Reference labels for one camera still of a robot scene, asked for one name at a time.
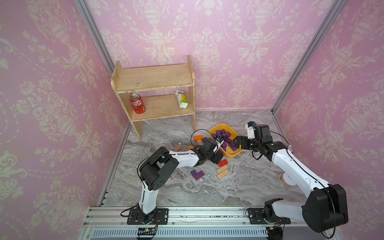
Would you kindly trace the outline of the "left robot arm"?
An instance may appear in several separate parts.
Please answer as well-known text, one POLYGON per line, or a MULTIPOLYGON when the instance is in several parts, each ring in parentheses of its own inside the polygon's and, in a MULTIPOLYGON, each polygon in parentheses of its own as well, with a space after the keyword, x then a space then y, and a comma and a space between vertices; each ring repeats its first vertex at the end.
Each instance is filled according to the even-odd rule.
POLYGON ((169 151, 161 147, 144 160, 138 166, 138 176, 142 182, 142 193, 137 204, 139 221, 148 224, 154 219, 158 191, 176 169, 197 167, 206 161, 218 164, 223 158, 219 153, 223 143, 222 138, 208 139, 202 146, 185 152, 169 151))

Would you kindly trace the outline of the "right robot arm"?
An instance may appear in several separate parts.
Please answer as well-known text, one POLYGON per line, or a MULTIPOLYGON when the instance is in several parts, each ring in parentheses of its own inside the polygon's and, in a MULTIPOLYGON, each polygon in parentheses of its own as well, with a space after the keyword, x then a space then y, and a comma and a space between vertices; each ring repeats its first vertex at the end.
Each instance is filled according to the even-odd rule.
POLYGON ((280 167, 282 183, 298 186, 307 200, 304 203, 283 199, 265 202, 263 218, 269 224, 283 224, 286 219, 304 222, 328 240, 334 239, 337 227, 349 221, 347 193, 339 184, 332 185, 306 167, 289 149, 289 144, 275 142, 268 125, 246 124, 247 136, 237 136, 238 149, 258 152, 280 167))

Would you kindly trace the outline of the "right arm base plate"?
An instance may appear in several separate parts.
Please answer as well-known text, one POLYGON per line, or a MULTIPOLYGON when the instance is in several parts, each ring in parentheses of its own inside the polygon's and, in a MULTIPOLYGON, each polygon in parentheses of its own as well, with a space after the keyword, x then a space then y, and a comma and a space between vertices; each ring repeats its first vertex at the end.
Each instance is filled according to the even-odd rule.
POLYGON ((265 213, 264 208, 248 208, 246 210, 246 217, 250 220, 251 225, 289 225, 291 220, 287 218, 280 218, 271 214, 270 211, 265 213))

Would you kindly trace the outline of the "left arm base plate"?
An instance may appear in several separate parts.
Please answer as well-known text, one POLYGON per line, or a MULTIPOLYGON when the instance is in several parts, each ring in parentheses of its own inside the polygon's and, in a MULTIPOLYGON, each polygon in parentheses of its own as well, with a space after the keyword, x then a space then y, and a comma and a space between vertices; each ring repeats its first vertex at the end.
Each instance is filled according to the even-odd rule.
POLYGON ((141 209, 132 209, 129 212, 127 225, 167 225, 169 209, 156 208, 148 215, 145 215, 141 209))

